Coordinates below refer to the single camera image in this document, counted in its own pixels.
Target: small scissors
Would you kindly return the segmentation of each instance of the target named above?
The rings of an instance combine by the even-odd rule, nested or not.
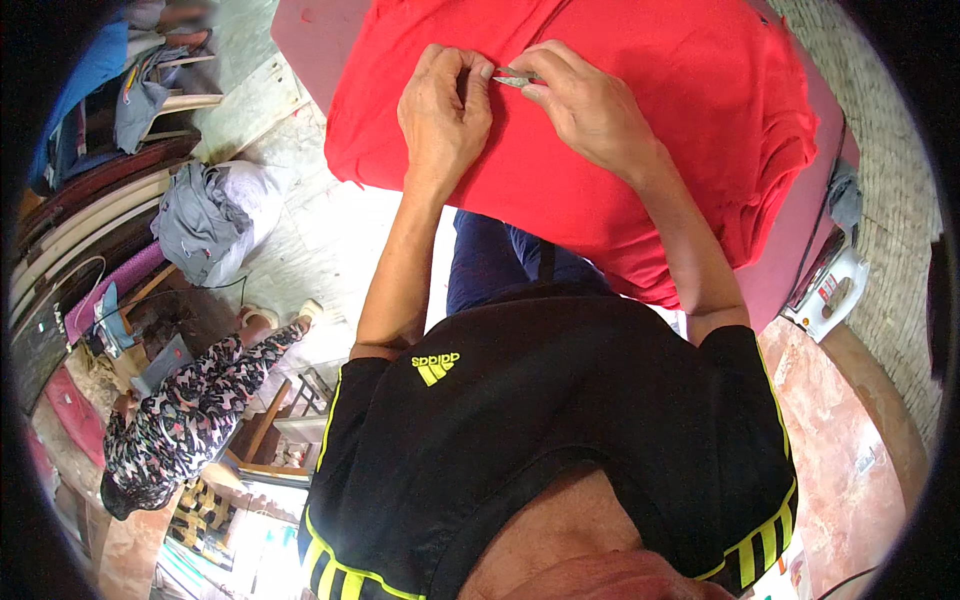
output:
[[[525,85],[531,84],[531,80],[534,79],[543,81],[543,78],[533,71],[517,71],[509,66],[501,66],[496,70],[502,71],[503,73],[510,75],[510,77],[494,77],[494,79],[502,84],[511,85],[513,87],[524,87]]]

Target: adidas logo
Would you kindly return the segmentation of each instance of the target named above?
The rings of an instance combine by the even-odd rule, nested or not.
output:
[[[459,352],[450,352],[438,356],[414,356],[410,361],[423,377],[423,383],[429,388],[443,379],[447,371],[453,369],[453,363],[458,358],[460,358]]]

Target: wrist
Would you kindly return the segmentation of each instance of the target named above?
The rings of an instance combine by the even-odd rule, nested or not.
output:
[[[680,178],[670,152],[659,140],[645,149],[642,158],[635,159],[617,175],[641,196]]]
[[[403,197],[443,205],[459,182],[459,178],[438,176],[436,171],[411,166],[403,178]]]

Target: blue pants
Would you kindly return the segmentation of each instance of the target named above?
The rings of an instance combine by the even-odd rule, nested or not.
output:
[[[538,279],[540,239],[490,217],[458,210],[446,315],[479,306]],[[587,294],[613,294],[602,273],[573,252],[556,248],[553,280],[577,283]]]

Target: black t-shirt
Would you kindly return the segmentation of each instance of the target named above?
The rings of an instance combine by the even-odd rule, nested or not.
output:
[[[790,541],[796,471],[743,326],[699,348],[617,297],[513,300],[341,369],[300,526],[332,598],[454,598],[563,471],[607,473],[645,548],[748,588]]]

